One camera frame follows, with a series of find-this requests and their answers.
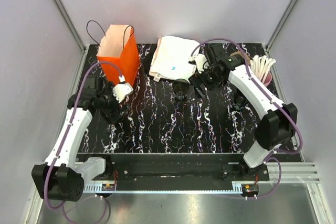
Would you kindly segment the black printed paper cup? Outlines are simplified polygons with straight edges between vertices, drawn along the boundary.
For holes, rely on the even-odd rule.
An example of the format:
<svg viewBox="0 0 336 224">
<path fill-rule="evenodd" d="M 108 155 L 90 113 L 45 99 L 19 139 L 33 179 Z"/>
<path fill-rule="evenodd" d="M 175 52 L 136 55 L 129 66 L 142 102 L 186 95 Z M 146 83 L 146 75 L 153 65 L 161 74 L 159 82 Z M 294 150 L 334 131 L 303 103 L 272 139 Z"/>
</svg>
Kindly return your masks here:
<svg viewBox="0 0 336 224">
<path fill-rule="evenodd" d="M 187 96 L 187 92 L 189 90 L 190 84 L 185 79 L 177 79 L 172 83 L 173 94 L 176 99 L 183 100 Z"/>
</svg>

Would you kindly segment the orange paper bag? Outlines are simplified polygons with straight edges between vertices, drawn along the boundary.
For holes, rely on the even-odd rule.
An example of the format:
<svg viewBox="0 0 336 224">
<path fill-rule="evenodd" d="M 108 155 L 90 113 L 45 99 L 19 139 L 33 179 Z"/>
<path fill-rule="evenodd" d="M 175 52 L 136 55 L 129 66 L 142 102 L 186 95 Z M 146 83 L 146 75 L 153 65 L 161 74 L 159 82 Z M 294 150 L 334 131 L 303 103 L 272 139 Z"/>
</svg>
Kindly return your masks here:
<svg viewBox="0 0 336 224">
<path fill-rule="evenodd" d="M 125 81 L 133 86 L 140 66 L 133 26 L 111 24 L 100 40 L 97 59 L 113 64 L 101 65 L 108 81 L 118 84 L 119 73 L 122 73 Z"/>
</svg>

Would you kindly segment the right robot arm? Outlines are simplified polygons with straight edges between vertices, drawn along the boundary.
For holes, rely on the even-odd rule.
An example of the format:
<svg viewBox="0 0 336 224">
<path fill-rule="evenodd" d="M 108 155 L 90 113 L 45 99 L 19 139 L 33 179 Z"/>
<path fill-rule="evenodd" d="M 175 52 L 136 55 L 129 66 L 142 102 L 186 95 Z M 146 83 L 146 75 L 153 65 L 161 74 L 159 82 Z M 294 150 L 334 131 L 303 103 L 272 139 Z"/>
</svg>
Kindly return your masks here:
<svg viewBox="0 0 336 224">
<path fill-rule="evenodd" d="M 249 58 L 243 51 L 227 55 L 220 45 L 214 45 L 204 54 L 192 51 L 190 60 L 196 64 L 196 70 L 188 80 L 201 97 L 205 90 L 229 82 L 257 112 L 260 122 L 255 130 L 255 141 L 237 167 L 242 179 L 252 179 L 272 153 L 294 137 L 297 107 L 285 104 L 266 88 L 252 73 Z"/>
</svg>

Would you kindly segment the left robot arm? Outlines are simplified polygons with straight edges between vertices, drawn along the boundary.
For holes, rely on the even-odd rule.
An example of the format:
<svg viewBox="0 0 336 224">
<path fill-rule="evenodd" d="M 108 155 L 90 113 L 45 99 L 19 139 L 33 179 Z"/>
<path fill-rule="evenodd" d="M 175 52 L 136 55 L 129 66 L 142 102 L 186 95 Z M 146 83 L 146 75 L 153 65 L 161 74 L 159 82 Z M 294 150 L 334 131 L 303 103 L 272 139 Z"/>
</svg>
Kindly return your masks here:
<svg viewBox="0 0 336 224">
<path fill-rule="evenodd" d="M 133 92 L 124 76 L 119 83 L 88 76 L 79 91 L 68 100 L 66 119 L 52 151 L 40 165 L 32 169 L 32 178 L 42 199 L 78 201 L 84 186 L 95 177 L 103 180 L 113 175 L 109 158 L 91 156 L 76 165 L 77 151 L 93 116 L 99 112 L 108 124 L 124 117 L 128 105 L 122 101 Z"/>
</svg>

